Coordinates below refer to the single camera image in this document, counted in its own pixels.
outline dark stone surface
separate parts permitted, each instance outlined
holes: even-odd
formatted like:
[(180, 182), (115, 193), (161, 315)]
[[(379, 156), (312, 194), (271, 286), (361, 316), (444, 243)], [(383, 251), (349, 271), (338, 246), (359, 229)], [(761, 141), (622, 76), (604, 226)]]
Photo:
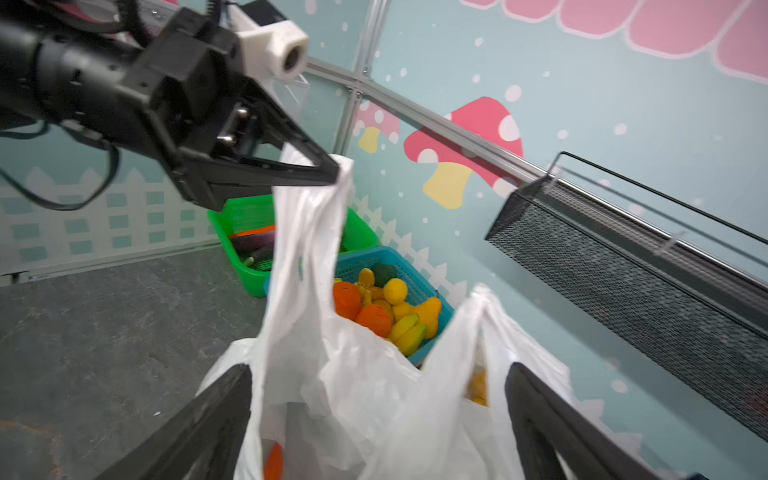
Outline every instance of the dark stone surface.
[(0, 288), (0, 478), (95, 477), (257, 335), (265, 307), (220, 248)]

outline blue basket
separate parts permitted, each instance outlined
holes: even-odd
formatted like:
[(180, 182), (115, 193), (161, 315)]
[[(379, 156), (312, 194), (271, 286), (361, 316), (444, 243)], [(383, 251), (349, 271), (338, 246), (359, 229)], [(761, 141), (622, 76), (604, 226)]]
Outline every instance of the blue basket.
[[(393, 265), (397, 269), (397, 277), (408, 285), (408, 298), (406, 301), (411, 305), (419, 305), (431, 296), (437, 296), (442, 302), (440, 317), (438, 320), (437, 335), (426, 340), (408, 359), (414, 365), (421, 365), (424, 358), (432, 349), (435, 341), (440, 337), (443, 329), (453, 317), (453, 308), (445, 301), (445, 298), (437, 293), (437, 290), (417, 272), (413, 266), (402, 258), (402, 256), (389, 247), (377, 247), (371, 250), (364, 250), (357, 253), (349, 253), (339, 257), (336, 264), (336, 278), (345, 282), (355, 283), (363, 268), (371, 268), (377, 263), (386, 263)], [(270, 279), (266, 279), (264, 289), (269, 292)]]

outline green basket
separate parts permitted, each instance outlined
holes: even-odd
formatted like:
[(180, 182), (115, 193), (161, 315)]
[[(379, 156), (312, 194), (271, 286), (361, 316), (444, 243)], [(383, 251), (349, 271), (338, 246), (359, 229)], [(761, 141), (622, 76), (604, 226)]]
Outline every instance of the green basket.
[[(216, 229), (224, 251), (227, 252), (227, 257), (245, 290), (253, 296), (265, 296), (264, 280), (270, 275), (272, 260), (259, 262), (252, 267), (243, 265), (243, 258), (237, 256), (230, 235), (274, 224), (272, 195), (227, 200), (220, 214), (208, 212), (208, 220)], [(351, 208), (348, 209), (339, 253), (368, 250), (378, 245), (379, 238), (376, 233)]]

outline pink mushroom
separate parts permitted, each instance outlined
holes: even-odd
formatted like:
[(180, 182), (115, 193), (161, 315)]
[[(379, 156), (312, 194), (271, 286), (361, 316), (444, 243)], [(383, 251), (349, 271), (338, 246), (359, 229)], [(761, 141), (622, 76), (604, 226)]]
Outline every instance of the pink mushroom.
[(393, 144), (400, 139), (400, 119), (386, 108), (366, 99), (360, 103), (355, 118), (355, 129), (352, 131), (355, 137), (362, 137), (357, 143), (360, 148), (369, 154), (374, 154), (379, 149), (379, 134)]
[[(493, 98), (483, 97), (446, 115), (453, 123), (522, 157), (523, 146), (515, 119)], [(521, 181), (457, 144), (422, 128), (403, 144), (406, 156), (422, 164), (438, 163), (424, 184), (424, 193), (448, 209), (463, 204), (464, 189), (472, 172), (477, 173), (500, 197), (506, 198)]]

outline black wire mesh basket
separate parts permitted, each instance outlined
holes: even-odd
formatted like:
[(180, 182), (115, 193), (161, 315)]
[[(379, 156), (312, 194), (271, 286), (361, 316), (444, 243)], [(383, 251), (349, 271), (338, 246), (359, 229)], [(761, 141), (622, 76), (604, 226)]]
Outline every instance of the black wire mesh basket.
[(551, 172), (509, 197), (486, 240), (768, 441), (768, 288)]

